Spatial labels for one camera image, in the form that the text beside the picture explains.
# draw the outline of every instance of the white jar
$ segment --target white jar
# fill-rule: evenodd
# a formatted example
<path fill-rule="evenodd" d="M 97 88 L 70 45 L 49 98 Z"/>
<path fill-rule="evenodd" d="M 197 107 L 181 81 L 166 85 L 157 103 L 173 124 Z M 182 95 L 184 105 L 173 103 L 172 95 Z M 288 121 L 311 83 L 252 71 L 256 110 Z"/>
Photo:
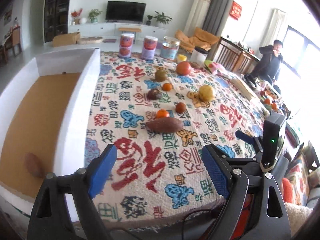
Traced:
<path fill-rule="evenodd" d="M 203 66 L 205 59 L 207 58 L 208 52 L 205 49 L 202 49 L 200 47 L 195 47 L 191 57 L 190 62 L 196 62 L 200 66 Z"/>

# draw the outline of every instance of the white ball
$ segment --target white ball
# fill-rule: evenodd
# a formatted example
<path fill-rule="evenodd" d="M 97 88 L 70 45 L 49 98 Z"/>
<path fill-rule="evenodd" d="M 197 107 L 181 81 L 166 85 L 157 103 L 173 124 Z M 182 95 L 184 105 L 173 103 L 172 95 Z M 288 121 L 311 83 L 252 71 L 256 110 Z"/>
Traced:
<path fill-rule="evenodd" d="M 85 24 L 87 22 L 87 18 L 83 17 L 79 20 L 80 24 Z"/>

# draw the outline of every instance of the tv stand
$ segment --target tv stand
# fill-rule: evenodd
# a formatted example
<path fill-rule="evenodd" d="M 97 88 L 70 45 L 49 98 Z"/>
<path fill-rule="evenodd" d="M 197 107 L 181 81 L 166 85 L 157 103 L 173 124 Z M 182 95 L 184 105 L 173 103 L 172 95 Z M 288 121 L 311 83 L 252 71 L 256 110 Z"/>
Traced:
<path fill-rule="evenodd" d="M 119 22 L 105 22 L 105 23 L 86 23 L 79 25 L 68 26 L 68 33 L 80 32 L 81 37 L 95 37 L 103 38 L 117 38 L 120 37 L 121 31 L 119 28 L 139 28 L 141 33 L 136 34 L 136 41 L 143 41 L 145 36 L 153 36 L 163 41 L 167 30 L 155 26 L 134 24 L 134 23 L 119 23 Z"/>

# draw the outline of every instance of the gray curtain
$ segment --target gray curtain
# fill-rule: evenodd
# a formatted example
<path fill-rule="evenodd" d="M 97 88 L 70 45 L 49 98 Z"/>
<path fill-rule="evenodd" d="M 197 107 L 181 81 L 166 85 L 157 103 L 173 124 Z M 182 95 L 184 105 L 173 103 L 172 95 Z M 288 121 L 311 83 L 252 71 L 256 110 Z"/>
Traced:
<path fill-rule="evenodd" d="M 233 0 L 211 0 L 202 29 L 220 36 Z"/>

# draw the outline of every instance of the orange armchair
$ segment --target orange armchair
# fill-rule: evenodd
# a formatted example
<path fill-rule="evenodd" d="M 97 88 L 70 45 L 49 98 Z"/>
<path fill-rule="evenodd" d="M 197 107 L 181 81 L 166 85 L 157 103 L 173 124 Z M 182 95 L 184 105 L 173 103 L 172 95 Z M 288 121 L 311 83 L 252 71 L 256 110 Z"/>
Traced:
<path fill-rule="evenodd" d="M 180 40 L 180 47 L 188 52 L 192 52 L 195 47 L 209 50 L 211 49 L 211 46 L 219 40 L 218 37 L 199 27 L 195 28 L 195 33 L 190 38 L 188 38 L 181 30 L 176 31 L 175 37 Z"/>

